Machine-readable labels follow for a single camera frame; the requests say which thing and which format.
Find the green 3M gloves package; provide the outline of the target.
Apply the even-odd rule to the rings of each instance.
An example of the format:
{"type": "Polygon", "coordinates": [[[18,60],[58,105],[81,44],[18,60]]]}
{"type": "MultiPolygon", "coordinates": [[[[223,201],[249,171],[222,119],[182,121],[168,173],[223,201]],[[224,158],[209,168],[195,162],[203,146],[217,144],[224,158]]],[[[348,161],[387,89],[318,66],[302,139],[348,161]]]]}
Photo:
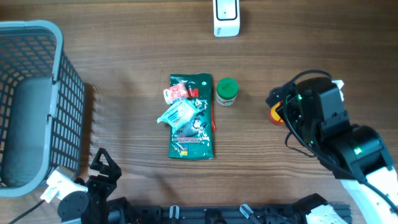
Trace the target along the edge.
{"type": "Polygon", "coordinates": [[[172,159],[212,159],[212,77],[209,73],[171,74],[172,86],[184,83],[188,100],[199,110],[178,131],[170,134],[169,157],[172,159]]]}

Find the red square snack packet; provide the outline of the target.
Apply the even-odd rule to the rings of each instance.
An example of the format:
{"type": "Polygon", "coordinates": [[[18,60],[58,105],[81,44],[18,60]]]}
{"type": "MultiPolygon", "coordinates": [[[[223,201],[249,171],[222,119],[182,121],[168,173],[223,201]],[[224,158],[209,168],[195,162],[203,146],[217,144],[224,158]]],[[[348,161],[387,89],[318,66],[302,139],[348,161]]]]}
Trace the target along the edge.
{"type": "Polygon", "coordinates": [[[189,97],[188,91],[184,83],[178,83],[174,86],[163,90],[165,102],[168,105],[172,105],[177,101],[186,99],[189,97]]]}

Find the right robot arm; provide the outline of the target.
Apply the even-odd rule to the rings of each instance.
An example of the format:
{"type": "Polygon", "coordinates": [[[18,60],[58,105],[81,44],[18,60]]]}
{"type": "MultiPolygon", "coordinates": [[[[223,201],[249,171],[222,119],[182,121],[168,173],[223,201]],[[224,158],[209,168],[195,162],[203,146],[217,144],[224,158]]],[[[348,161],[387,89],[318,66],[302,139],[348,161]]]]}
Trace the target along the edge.
{"type": "Polygon", "coordinates": [[[266,103],[291,135],[340,180],[367,223],[397,223],[397,171],[382,137],[351,124],[341,82],[295,78],[272,89],[266,103]]]}

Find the green cap sauce bottle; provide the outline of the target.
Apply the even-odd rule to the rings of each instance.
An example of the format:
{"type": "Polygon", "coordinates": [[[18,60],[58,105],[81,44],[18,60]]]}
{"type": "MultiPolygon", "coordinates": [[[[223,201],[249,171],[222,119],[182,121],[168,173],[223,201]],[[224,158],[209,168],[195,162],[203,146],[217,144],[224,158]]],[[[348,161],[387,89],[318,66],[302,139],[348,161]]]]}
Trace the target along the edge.
{"type": "Polygon", "coordinates": [[[282,105],[281,101],[276,103],[271,108],[270,113],[269,113],[269,119],[270,119],[271,123],[273,123],[274,125],[277,125],[277,126],[284,124],[284,120],[281,118],[281,116],[277,112],[277,110],[280,108],[281,105],[282,105]]]}

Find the red stick sachet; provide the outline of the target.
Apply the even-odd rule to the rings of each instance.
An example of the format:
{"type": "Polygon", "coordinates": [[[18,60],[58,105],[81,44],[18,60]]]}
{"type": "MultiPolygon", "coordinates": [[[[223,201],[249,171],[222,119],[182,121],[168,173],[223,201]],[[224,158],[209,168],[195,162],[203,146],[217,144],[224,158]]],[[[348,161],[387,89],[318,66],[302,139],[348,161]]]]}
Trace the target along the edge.
{"type": "Polygon", "coordinates": [[[214,97],[214,94],[212,93],[212,95],[211,95],[211,128],[212,128],[213,132],[216,131],[214,100],[215,100],[215,97],[214,97]]]}

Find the green lid white jar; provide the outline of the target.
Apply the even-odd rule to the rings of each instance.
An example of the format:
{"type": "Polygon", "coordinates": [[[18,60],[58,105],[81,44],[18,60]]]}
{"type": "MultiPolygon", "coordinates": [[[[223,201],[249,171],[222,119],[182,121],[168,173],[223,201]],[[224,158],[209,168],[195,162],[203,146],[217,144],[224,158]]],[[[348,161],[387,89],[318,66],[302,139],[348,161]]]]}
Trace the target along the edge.
{"type": "Polygon", "coordinates": [[[239,85],[235,79],[223,78],[216,87],[216,101],[222,106],[231,106],[237,97],[239,85]]]}

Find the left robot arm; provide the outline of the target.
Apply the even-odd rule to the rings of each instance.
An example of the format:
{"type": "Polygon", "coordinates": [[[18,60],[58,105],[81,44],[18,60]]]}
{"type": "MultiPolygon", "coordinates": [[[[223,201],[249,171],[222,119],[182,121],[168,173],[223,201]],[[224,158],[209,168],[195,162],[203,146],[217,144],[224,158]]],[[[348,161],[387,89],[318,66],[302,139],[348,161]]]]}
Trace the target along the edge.
{"type": "Polygon", "coordinates": [[[88,188],[87,192],[75,191],[68,194],[58,205],[57,213],[62,223],[142,223],[142,218],[133,209],[127,198],[107,200],[117,187],[122,176],[121,168],[107,150],[99,148],[91,165],[99,172],[84,182],[76,181],[88,188]]]}

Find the light green tissue packet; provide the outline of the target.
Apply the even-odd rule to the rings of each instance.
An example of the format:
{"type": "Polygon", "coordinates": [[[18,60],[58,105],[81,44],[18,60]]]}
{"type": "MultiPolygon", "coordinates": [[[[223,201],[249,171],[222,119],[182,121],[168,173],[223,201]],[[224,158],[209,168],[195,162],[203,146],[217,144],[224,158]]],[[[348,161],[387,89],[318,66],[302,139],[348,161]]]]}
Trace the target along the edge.
{"type": "Polygon", "coordinates": [[[191,119],[197,115],[200,110],[187,99],[183,99],[172,104],[168,110],[157,119],[157,123],[164,122],[169,124],[172,132],[175,133],[191,119]]]}

